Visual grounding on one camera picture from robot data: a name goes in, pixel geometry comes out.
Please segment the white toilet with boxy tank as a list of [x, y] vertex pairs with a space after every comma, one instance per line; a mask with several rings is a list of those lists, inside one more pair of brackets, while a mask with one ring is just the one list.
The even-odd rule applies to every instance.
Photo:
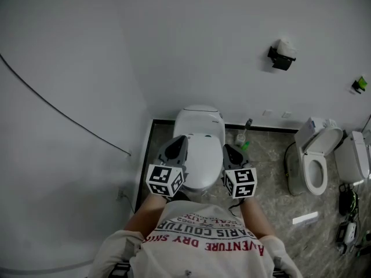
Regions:
[[319, 196], [328, 185], [328, 156], [339, 144], [343, 131], [332, 119], [310, 117], [294, 135], [296, 150], [285, 153], [284, 170], [290, 194]]

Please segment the white round smart toilet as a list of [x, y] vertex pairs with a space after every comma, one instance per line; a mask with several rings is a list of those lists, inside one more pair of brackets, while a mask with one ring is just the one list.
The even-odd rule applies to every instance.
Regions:
[[176, 117], [173, 136], [187, 136], [194, 133], [205, 133], [218, 137], [223, 148], [225, 123], [220, 111], [208, 105], [190, 105], [183, 108]]

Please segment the person's right forearm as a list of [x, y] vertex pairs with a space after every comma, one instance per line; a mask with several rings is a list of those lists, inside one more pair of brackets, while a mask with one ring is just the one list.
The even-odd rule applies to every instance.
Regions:
[[240, 205], [245, 226], [258, 239], [265, 236], [275, 236], [275, 231], [257, 200], [247, 197]]

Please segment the person's black trousers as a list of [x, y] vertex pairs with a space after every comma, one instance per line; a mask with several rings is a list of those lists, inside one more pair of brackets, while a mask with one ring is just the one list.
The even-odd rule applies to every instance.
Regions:
[[170, 199], [170, 202], [175, 201], [187, 201], [190, 202], [191, 199], [182, 191], [177, 191], [174, 196]]

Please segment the person's left forearm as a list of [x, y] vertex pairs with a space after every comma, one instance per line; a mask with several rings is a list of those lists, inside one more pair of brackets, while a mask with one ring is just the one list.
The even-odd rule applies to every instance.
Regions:
[[149, 194], [125, 225], [124, 230], [139, 232], [143, 238], [146, 238], [157, 227], [166, 203], [167, 201], [164, 197]]

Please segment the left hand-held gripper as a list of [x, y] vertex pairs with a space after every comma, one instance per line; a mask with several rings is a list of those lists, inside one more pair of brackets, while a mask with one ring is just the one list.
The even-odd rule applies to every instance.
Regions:
[[146, 184], [152, 194], [173, 197], [185, 182], [185, 170], [188, 156], [188, 138], [180, 135], [165, 142], [158, 151], [158, 161], [179, 167], [150, 164]]

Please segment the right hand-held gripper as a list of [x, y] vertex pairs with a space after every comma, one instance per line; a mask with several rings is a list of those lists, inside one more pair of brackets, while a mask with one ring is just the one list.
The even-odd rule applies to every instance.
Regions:
[[252, 197], [255, 194], [257, 172], [255, 168], [249, 168], [249, 164], [248, 155], [241, 148], [231, 144], [223, 146], [223, 166], [226, 170], [223, 185], [233, 199]]

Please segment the white and black power adapter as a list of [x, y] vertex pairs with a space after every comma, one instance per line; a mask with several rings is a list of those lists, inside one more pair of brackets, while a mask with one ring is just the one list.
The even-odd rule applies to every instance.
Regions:
[[349, 245], [355, 239], [357, 224], [355, 222], [342, 222], [336, 236], [336, 243]]

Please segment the person's white printed t-shirt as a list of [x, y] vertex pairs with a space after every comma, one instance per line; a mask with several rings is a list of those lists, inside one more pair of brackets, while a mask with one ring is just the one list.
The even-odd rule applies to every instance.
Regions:
[[302, 278], [276, 236], [258, 239], [213, 204], [166, 203], [143, 238], [120, 230], [101, 245], [88, 278]]

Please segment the white toilet lid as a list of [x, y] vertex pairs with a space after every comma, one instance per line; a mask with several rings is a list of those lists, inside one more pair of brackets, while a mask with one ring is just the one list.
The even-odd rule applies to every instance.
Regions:
[[218, 180], [223, 166], [220, 140], [205, 133], [188, 134], [187, 138], [187, 176], [184, 186], [192, 191], [208, 189]]

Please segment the black wall paper holder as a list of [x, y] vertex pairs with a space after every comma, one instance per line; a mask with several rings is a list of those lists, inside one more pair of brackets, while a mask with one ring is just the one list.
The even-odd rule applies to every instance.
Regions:
[[271, 59], [273, 63], [273, 66], [272, 66], [273, 68], [283, 70], [283, 71], [287, 71], [290, 68], [292, 62], [296, 61], [296, 58], [291, 58], [291, 57], [279, 54], [278, 49], [275, 49], [272, 46], [270, 46], [267, 56], [268, 58]]

